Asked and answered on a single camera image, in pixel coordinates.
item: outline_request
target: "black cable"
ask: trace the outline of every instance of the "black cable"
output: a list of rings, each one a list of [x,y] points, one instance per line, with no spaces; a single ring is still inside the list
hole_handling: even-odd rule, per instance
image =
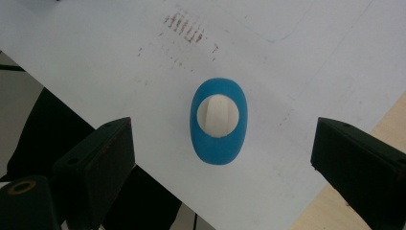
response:
[[[9,70],[9,71],[18,71],[18,72],[26,72],[23,68],[20,66],[14,66],[14,65],[2,65],[0,64],[0,70]]]
[[[196,225],[197,225],[197,213],[194,213],[194,224],[193,224],[193,230],[196,230]]]

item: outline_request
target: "smudge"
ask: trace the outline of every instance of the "smudge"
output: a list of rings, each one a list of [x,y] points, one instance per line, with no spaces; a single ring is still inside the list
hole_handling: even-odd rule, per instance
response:
[[[192,30],[193,30],[193,27],[190,27],[189,30],[186,32],[185,38],[187,35],[189,35],[191,33]]]
[[[202,37],[203,37],[203,34],[200,34],[199,37],[198,37],[197,40],[196,40],[196,43],[199,42],[199,40],[201,40]]]
[[[189,43],[192,43],[192,41],[194,40],[194,37],[196,36],[197,31],[194,31],[193,35],[191,36],[191,38],[186,39],[187,41],[189,41]]]
[[[179,14],[180,14],[180,13],[177,12],[177,13],[170,19],[170,24],[169,24],[169,27],[170,27],[170,28],[172,28],[173,23],[175,23],[176,18],[177,18],[177,16],[178,16]]]
[[[182,28],[180,29],[179,35],[181,35],[181,34],[185,31],[185,29],[186,29],[186,27],[188,26],[188,24],[189,24],[189,20],[186,20],[186,21],[183,23]]]
[[[216,52],[218,50],[218,46],[217,44],[214,44],[214,50],[212,51],[212,54],[214,54],[214,52]]]
[[[177,31],[177,29],[179,28],[181,23],[182,23],[182,19],[179,18],[179,20],[176,23],[176,27],[173,29],[175,32]]]

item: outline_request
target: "white cap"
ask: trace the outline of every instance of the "white cap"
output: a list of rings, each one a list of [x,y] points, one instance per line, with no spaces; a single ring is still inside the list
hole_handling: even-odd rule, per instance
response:
[[[237,126],[238,108],[229,97],[215,94],[205,99],[197,108],[197,122],[212,137],[224,137]]]

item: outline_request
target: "blue oval object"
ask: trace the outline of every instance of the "blue oval object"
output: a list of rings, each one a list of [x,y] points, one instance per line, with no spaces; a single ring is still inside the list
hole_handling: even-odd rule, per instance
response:
[[[210,136],[197,121],[199,106],[213,95],[228,97],[238,109],[237,126],[223,137]],[[237,157],[247,129],[247,110],[244,93],[234,81],[218,78],[207,80],[200,85],[192,100],[190,129],[194,150],[201,160],[213,165],[225,165]]]

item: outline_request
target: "table surface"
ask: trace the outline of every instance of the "table surface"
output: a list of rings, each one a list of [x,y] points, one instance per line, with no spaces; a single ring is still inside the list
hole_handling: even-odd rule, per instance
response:
[[[373,129],[371,135],[406,153],[406,92]],[[368,230],[368,224],[327,184],[292,226],[292,230]]]
[[[288,229],[325,186],[318,117],[371,131],[405,90],[404,1],[0,2],[0,49],[93,127],[132,118],[136,162],[216,229]],[[241,153],[189,134],[205,80],[248,102]]]

